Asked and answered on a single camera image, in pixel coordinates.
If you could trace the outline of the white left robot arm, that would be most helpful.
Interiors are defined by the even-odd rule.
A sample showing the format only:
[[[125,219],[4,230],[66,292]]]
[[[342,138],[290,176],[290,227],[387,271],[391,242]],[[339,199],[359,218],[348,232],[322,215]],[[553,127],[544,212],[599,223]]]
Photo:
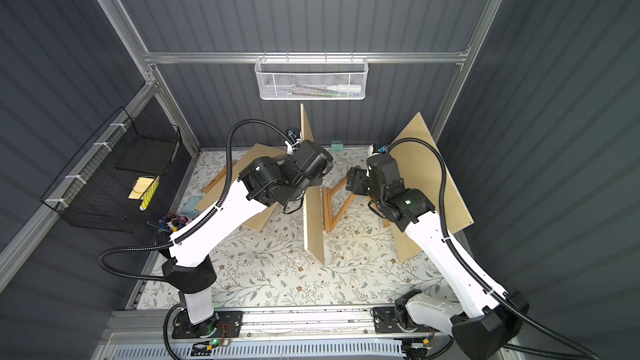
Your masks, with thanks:
[[[170,236],[170,258],[163,277],[182,295],[188,321],[196,326],[214,315],[209,292],[217,279],[209,254],[236,228],[275,203],[303,199],[331,171],[333,156],[321,145],[303,140],[283,158],[260,156],[231,178],[219,201]]]

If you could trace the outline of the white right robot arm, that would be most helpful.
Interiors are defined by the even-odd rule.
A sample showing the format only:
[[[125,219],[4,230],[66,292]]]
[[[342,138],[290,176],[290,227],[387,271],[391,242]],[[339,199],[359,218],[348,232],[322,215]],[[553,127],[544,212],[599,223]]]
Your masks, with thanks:
[[[414,331],[430,327],[450,336],[471,359],[488,359],[520,331],[523,323],[493,298],[508,299],[505,289],[484,277],[480,266],[447,230],[435,196],[407,185],[397,161],[389,154],[368,158],[366,168],[350,168],[346,189],[369,198],[371,210],[393,223],[433,262],[458,301],[447,303],[412,289],[394,303],[393,320]]]

